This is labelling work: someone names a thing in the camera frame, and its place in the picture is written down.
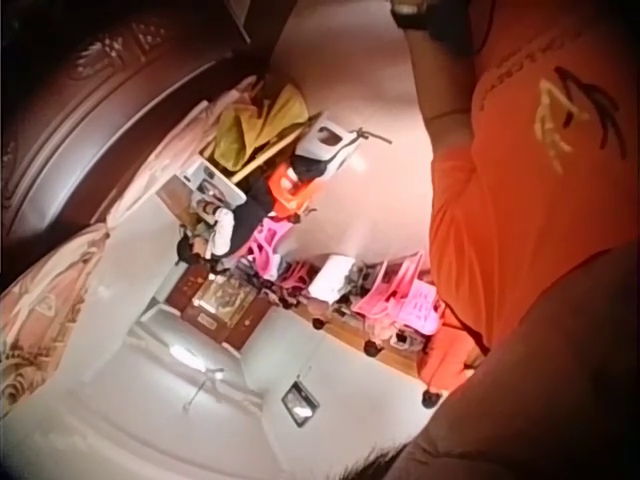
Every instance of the orange t-shirt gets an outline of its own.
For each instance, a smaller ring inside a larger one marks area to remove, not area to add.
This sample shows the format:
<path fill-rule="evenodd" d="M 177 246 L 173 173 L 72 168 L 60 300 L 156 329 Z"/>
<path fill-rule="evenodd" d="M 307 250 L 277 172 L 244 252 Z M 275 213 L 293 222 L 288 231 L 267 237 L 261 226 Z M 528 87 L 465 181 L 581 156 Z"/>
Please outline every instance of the orange t-shirt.
<path fill-rule="evenodd" d="M 473 144 L 432 163 L 434 280 L 489 347 L 639 223 L 637 66 L 616 25 L 586 2 L 506 3 L 476 60 Z"/>

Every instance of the patterned curtain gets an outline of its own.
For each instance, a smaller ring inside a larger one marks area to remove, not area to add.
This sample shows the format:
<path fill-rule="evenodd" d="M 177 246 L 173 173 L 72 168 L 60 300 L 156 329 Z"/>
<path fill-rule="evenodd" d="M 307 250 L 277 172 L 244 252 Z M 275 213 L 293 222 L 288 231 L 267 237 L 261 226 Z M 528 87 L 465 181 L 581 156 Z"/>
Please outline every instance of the patterned curtain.
<path fill-rule="evenodd" d="M 93 225 L 52 251 L 0 297 L 4 418 L 57 368 L 78 319 L 87 279 L 109 234 Z"/>
<path fill-rule="evenodd" d="M 55 372 L 102 258 L 109 232 L 210 142 L 225 107 L 248 102 L 256 82 L 249 77 L 219 99 L 202 102 L 149 156 L 114 205 L 107 223 L 95 224 L 24 273 L 0 297 L 0 419 Z"/>

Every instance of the pink chair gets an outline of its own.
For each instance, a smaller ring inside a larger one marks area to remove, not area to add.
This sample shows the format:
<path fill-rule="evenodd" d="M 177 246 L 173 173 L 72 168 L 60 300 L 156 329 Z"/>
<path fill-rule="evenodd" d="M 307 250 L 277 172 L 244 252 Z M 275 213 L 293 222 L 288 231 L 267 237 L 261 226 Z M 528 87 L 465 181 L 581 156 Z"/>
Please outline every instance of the pink chair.
<path fill-rule="evenodd" d="M 424 252 L 419 251 L 402 261 L 400 270 L 398 270 L 396 278 L 394 279 L 394 282 L 396 282 L 395 300 L 405 299 L 409 296 L 414 282 L 416 278 L 418 278 L 423 260 Z"/>
<path fill-rule="evenodd" d="M 265 218 L 254 232 L 248 252 L 261 277 L 273 272 L 276 266 L 274 264 L 279 261 L 279 257 L 275 254 L 275 247 L 291 227 L 293 227 L 291 222 L 274 222 L 270 218 Z"/>
<path fill-rule="evenodd" d="M 387 266 L 386 260 L 382 262 L 380 270 L 378 270 L 378 276 L 369 293 L 351 307 L 354 312 L 369 318 L 380 318 L 388 312 L 389 305 L 387 300 L 390 295 L 390 285 L 383 282 Z"/>
<path fill-rule="evenodd" d="M 410 295 L 423 259 L 423 251 L 406 257 L 393 279 L 386 282 L 384 277 L 389 265 L 385 261 L 369 293 L 357 302 L 352 310 L 369 318 L 393 315 L 393 312 L 398 309 L 398 302 Z"/>
<path fill-rule="evenodd" d="M 295 262 L 282 276 L 278 284 L 285 289 L 299 288 L 304 290 L 311 282 L 311 264 L 308 262 Z"/>
<path fill-rule="evenodd" d="M 433 335 L 440 328 L 440 316 L 434 310 L 437 298 L 436 287 L 422 280 L 415 280 L 405 299 L 391 301 L 390 315 L 398 323 L 417 332 Z"/>

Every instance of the yellow cloth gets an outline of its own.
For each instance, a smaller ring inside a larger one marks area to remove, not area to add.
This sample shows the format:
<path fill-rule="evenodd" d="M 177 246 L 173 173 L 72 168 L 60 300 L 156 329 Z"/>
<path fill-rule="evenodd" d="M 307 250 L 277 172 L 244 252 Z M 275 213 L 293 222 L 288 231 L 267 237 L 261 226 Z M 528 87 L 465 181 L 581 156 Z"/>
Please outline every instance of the yellow cloth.
<path fill-rule="evenodd" d="M 300 91 L 267 77 L 252 104 L 227 107 L 220 117 L 213 155 L 224 168 L 237 172 L 254 150 L 267 144 L 286 128 L 309 119 Z"/>

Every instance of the wristwatch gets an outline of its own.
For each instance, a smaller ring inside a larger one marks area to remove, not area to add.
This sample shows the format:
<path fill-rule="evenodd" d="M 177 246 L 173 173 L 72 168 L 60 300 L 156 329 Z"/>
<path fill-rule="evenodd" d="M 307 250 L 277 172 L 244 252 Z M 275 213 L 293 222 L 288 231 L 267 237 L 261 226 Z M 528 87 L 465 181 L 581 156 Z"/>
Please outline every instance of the wristwatch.
<path fill-rule="evenodd" d="M 391 16 L 401 30 L 429 30 L 427 0 L 391 0 Z"/>

